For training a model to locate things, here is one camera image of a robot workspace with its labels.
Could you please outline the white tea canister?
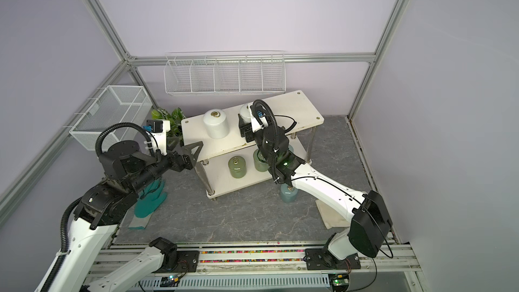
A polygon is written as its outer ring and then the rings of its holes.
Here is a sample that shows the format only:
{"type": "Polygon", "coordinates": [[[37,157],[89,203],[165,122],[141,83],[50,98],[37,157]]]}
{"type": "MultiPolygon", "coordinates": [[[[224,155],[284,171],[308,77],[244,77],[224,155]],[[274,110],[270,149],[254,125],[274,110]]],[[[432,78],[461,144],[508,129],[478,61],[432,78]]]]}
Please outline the white tea canister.
{"type": "Polygon", "coordinates": [[[239,111],[239,115],[245,123],[251,123],[253,117],[251,114],[251,104],[242,105],[239,111]]]}
{"type": "Polygon", "coordinates": [[[229,132],[229,124],[225,111],[212,109],[203,116],[203,123],[208,136],[212,139],[223,139],[229,132]]]}

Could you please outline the large blue-grey tea canister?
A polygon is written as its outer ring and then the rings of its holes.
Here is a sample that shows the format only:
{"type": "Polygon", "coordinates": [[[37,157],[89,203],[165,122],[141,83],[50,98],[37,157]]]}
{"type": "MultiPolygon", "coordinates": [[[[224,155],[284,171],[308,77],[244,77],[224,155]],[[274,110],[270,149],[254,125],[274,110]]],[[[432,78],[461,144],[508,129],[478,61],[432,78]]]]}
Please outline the large blue-grey tea canister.
{"type": "Polygon", "coordinates": [[[282,184],[280,187],[280,196],[285,203],[292,203],[297,199],[299,190],[288,184],[282,184]]]}

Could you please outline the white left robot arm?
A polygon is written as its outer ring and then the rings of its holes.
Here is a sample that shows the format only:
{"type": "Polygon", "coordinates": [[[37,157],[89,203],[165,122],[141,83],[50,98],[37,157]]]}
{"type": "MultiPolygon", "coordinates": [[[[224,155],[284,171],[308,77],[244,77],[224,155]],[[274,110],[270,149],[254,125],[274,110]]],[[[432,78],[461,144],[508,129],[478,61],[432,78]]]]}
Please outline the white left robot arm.
{"type": "Polygon", "coordinates": [[[193,169],[204,146],[198,141],[184,146],[179,154],[159,147],[161,143],[157,132],[131,122],[114,124],[100,133],[95,153],[104,177],[66,208],[60,221],[60,250],[38,291],[127,291],[151,273],[184,276],[189,272],[190,263],[179,258],[177,245],[159,237],[108,276],[84,283],[99,251],[128,210],[147,196],[146,189],[169,170],[193,169]]]}

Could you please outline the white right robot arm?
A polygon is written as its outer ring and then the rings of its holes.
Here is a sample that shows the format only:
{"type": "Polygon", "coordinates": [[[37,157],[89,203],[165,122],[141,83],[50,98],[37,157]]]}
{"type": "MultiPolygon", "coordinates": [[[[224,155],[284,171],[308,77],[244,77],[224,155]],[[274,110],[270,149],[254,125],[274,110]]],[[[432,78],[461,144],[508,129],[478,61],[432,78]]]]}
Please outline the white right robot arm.
{"type": "Polygon", "coordinates": [[[349,222],[346,230],[329,239],[325,253],[337,260],[356,253],[377,257],[393,226],[382,195],[346,187],[290,151],[288,130],[278,124],[264,100],[246,104],[242,110],[246,114],[240,118],[251,128],[246,136],[254,139],[273,181],[313,195],[349,222]]]}

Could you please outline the dark green tea canister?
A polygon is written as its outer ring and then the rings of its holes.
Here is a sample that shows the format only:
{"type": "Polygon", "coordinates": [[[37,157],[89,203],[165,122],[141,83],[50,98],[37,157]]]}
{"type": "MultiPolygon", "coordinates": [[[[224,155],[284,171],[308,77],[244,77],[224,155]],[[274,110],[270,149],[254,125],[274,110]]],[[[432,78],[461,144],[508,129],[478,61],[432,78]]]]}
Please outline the dark green tea canister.
{"type": "Polygon", "coordinates": [[[246,160],[240,155],[233,156],[228,161],[228,168],[233,178],[243,178],[247,174],[246,160]]]}

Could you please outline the white two-tier shelf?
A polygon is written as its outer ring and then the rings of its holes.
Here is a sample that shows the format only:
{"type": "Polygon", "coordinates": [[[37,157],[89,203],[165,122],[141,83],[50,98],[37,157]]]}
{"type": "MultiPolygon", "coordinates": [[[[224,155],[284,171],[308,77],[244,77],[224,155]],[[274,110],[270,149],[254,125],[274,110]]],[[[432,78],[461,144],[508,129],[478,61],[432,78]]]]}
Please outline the white two-tier shelf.
{"type": "MultiPolygon", "coordinates": [[[[324,122],[324,117],[307,98],[304,92],[298,90],[265,99],[265,102],[278,115],[278,124],[289,127],[292,117],[297,121],[296,127],[287,133],[289,144],[294,153],[307,162],[308,153],[297,133],[310,129],[316,132],[316,127],[324,122]]],[[[270,179],[268,172],[258,172],[254,166],[253,153],[257,149],[254,141],[246,142],[239,130],[240,106],[224,109],[227,115],[230,132],[223,139],[212,139],[205,129],[203,116],[198,115],[182,121],[183,139],[185,145],[202,142],[203,147],[197,158],[195,170],[205,186],[209,199],[250,187],[270,179]],[[245,159],[246,174],[242,178],[231,176],[228,161],[235,156],[245,159]]]]}

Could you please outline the light green tea canister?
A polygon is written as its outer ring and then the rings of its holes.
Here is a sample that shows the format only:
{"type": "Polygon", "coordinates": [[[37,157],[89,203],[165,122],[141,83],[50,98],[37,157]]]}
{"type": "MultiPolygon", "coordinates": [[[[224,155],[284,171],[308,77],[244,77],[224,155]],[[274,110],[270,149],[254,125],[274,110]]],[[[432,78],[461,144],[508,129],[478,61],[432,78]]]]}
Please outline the light green tea canister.
{"type": "Polygon", "coordinates": [[[267,172],[268,171],[269,164],[259,149],[254,151],[253,159],[254,159],[255,169],[258,172],[267,172]]]}

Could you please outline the green artificial plant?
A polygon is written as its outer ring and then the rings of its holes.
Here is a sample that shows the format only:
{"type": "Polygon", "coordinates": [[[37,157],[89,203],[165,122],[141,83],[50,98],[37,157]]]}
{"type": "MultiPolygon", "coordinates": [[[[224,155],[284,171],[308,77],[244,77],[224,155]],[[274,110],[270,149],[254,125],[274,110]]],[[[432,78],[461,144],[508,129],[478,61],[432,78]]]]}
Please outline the green artificial plant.
{"type": "Polygon", "coordinates": [[[163,108],[153,109],[151,117],[154,120],[169,121],[170,130],[167,132],[167,136],[182,138],[182,121],[185,119],[185,115],[181,108],[176,108],[172,112],[168,112],[163,108]]]}

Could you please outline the green rubber glove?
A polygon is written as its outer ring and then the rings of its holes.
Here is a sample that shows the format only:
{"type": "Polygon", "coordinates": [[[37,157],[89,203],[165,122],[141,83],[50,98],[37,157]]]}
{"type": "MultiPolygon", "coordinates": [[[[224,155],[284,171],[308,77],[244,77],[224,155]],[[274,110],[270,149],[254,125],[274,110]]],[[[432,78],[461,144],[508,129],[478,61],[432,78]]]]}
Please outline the green rubber glove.
{"type": "Polygon", "coordinates": [[[130,230],[146,229],[152,214],[164,203],[167,193],[164,192],[165,181],[155,180],[144,191],[135,205],[134,216],[128,226],[130,230]]]}

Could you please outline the white mesh side basket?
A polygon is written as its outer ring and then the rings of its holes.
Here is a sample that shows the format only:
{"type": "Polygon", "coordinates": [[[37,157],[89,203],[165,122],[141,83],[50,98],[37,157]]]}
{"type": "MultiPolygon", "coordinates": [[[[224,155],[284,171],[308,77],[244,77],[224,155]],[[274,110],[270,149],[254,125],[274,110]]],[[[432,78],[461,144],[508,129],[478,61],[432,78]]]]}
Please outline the white mesh side basket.
{"type": "Polygon", "coordinates": [[[69,133],[86,150],[94,151],[95,142],[102,131],[121,122],[141,126],[145,123],[151,108],[151,98],[144,87],[107,86],[94,98],[69,133]]]}

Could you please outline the beige work glove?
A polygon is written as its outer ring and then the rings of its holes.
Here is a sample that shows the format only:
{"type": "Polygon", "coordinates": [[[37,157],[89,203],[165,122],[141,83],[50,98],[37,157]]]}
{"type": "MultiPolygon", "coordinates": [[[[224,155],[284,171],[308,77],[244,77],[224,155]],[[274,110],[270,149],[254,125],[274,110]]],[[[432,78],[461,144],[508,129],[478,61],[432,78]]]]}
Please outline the beige work glove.
{"type": "Polygon", "coordinates": [[[316,200],[316,205],[322,221],[327,229],[331,228],[349,228],[350,221],[346,220],[338,212],[332,209],[329,205],[323,201],[316,200]]]}

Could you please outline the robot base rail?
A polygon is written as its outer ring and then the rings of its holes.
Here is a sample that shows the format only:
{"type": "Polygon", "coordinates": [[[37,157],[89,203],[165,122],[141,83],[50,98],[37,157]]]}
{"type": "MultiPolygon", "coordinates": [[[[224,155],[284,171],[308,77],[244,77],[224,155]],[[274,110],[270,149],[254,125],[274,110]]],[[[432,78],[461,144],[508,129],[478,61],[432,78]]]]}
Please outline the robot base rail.
{"type": "Polygon", "coordinates": [[[390,245],[375,259],[354,254],[344,261],[325,261],[319,242],[181,244],[180,267],[146,274],[133,291],[256,290],[324,287],[327,290],[376,286],[384,274],[401,274],[411,291],[428,291],[413,249],[390,245]]]}

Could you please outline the aluminium frame of enclosure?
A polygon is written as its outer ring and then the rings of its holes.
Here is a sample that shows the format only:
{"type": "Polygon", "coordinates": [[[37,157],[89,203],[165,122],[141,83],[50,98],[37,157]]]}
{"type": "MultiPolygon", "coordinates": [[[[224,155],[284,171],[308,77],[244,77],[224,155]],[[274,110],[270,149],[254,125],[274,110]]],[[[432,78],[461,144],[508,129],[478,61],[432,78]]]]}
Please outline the aluminium frame of enclosure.
{"type": "MultiPolygon", "coordinates": [[[[82,0],[87,10],[91,13],[94,20],[98,24],[101,32],[104,34],[108,43],[115,50],[118,56],[118,63],[114,69],[105,77],[105,79],[97,86],[94,92],[85,100],[84,104],[71,115],[58,133],[50,140],[43,150],[35,157],[35,159],[23,170],[20,176],[13,182],[7,191],[1,194],[1,224],[8,222],[9,218],[17,211],[28,194],[33,190],[41,177],[49,170],[56,159],[61,155],[63,150],[70,144],[72,137],[68,132],[68,127],[79,119],[82,112],[92,106],[102,90],[109,85],[115,85],[121,77],[129,73],[137,84],[144,85],[140,67],[160,66],[166,64],[166,57],[132,57],[124,48],[121,38],[115,31],[105,10],[102,8],[99,0],[82,0]]],[[[366,62],[370,66],[361,82],[359,91],[355,95],[350,114],[354,115],[359,106],[360,100],[365,94],[366,87],[374,74],[376,64],[382,59],[382,55],[388,46],[390,38],[393,36],[397,23],[404,14],[406,5],[409,0],[397,0],[390,14],[390,18],[382,32],[381,40],[377,48],[372,53],[327,53],[327,54],[284,54],[285,63],[301,64],[301,63],[350,63],[350,62],[366,62]]]]}

